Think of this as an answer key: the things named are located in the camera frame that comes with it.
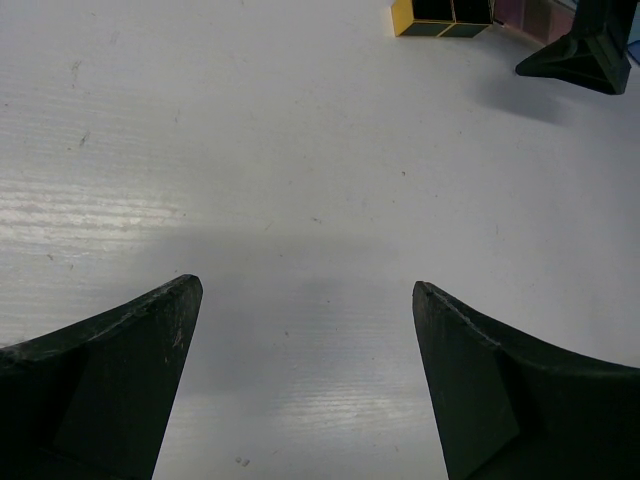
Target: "white table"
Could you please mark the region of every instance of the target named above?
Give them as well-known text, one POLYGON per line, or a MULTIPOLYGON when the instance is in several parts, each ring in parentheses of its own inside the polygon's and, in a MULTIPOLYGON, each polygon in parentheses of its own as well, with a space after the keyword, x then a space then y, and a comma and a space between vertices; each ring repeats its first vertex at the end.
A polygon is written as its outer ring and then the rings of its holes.
POLYGON ((446 478, 416 280, 640 365, 637 69, 518 78, 388 7, 0 3, 3 342, 205 286, 157 480, 446 478))

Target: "black and yellow box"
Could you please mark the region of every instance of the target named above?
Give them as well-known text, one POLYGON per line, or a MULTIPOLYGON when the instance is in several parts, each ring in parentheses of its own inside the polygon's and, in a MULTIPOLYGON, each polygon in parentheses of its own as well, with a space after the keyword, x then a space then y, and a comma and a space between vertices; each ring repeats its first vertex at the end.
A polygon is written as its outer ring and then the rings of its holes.
POLYGON ((492 23, 490 0, 396 0, 396 37, 475 37, 492 23))

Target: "white surface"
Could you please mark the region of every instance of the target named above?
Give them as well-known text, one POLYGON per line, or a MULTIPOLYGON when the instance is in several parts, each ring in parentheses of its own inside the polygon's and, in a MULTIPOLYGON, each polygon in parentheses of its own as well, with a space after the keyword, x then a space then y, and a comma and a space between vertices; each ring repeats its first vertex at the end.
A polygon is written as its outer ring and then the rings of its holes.
POLYGON ((205 286, 157 480, 444 479, 416 280, 640 364, 638 72, 390 31, 387 0, 0 2, 4 343, 205 286))

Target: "black object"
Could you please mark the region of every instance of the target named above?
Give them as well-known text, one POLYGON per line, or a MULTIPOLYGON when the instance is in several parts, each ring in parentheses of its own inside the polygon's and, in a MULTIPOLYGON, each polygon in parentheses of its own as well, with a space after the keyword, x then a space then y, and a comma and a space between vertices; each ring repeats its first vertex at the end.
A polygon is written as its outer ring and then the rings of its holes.
POLYGON ((475 37, 492 23, 489 0, 395 0, 396 36, 475 37))
POLYGON ((1 349, 0 476, 151 479, 201 299, 185 275, 1 349))
POLYGON ((571 31, 520 62, 516 73, 623 94, 631 69, 627 44, 637 1, 580 0, 571 31))
POLYGON ((451 480, 640 478, 640 370, 550 345, 417 283, 413 312, 451 480))

